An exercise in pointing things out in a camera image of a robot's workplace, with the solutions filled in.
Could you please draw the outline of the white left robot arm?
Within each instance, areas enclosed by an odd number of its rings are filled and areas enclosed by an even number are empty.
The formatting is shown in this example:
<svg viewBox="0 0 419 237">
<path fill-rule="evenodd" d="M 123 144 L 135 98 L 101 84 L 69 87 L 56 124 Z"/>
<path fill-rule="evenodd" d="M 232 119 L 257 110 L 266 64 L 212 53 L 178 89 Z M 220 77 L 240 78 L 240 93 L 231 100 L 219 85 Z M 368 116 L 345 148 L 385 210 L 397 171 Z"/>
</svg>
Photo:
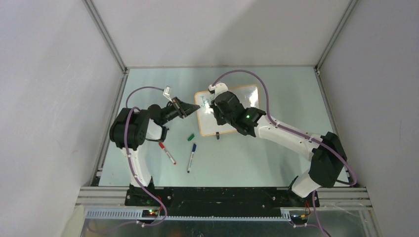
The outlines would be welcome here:
<svg viewBox="0 0 419 237">
<path fill-rule="evenodd" d="M 143 205 L 152 205 L 156 199 L 156 192 L 148 186 L 152 183 L 152 175 L 146 164 L 141 146 L 145 141 L 164 142 L 169 128 L 166 124 L 175 118 L 184 119 L 200 106 L 189 104 L 174 97 L 166 106 L 150 105 L 147 109 L 138 107 L 123 108 L 113 121 L 109 137 L 127 158 L 131 172 L 130 184 L 143 187 L 137 193 L 137 199 Z"/>
</svg>

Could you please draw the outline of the green marker cap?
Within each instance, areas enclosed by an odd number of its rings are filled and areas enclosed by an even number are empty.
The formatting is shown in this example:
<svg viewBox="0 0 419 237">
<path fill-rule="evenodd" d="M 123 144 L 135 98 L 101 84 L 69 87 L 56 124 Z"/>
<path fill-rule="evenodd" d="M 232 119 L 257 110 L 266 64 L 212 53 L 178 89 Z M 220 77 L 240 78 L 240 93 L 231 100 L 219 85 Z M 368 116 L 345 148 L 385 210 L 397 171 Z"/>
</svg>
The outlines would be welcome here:
<svg viewBox="0 0 419 237">
<path fill-rule="evenodd" d="M 187 138 L 187 141 L 191 141 L 194 137 L 195 137 L 195 135 L 194 135 L 194 134 L 191 134 L 191 135 Z"/>
</svg>

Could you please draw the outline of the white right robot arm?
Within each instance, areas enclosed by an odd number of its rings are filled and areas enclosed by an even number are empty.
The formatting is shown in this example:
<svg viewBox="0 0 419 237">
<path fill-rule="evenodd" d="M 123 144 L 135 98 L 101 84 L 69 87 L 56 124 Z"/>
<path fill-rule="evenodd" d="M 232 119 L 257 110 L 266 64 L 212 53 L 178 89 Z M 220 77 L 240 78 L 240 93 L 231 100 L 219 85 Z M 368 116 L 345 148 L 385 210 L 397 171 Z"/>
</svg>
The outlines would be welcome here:
<svg viewBox="0 0 419 237">
<path fill-rule="evenodd" d="M 228 124 L 244 136 L 272 141 L 310 162 L 309 169 L 297 176 L 290 185 L 287 199 L 291 205 L 301 206 L 314 190 L 332 188 L 338 182 L 347 157 L 336 134 L 302 132 L 280 123 L 261 109 L 245 108 L 229 90 L 210 93 L 215 95 L 209 106 L 218 125 Z"/>
</svg>

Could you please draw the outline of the yellow framed whiteboard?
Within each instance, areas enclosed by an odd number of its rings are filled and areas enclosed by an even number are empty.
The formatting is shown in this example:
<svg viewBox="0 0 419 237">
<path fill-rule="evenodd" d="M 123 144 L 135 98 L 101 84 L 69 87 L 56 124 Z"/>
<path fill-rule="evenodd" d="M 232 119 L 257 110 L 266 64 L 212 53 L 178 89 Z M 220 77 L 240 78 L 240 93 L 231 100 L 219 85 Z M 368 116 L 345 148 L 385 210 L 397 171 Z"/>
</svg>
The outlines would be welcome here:
<svg viewBox="0 0 419 237">
<path fill-rule="evenodd" d="M 233 92 L 243 104 L 245 108 L 259 107 L 258 86 L 256 84 L 248 84 L 234 86 L 229 89 Z M 229 124 L 218 125 L 213 114 L 210 103 L 215 99 L 215 95 L 208 91 L 197 92 L 194 96 L 195 104 L 200 106 L 197 110 L 197 118 L 200 134 L 202 136 L 212 136 L 224 133 L 236 132 L 237 130 Z"/>
</svg>

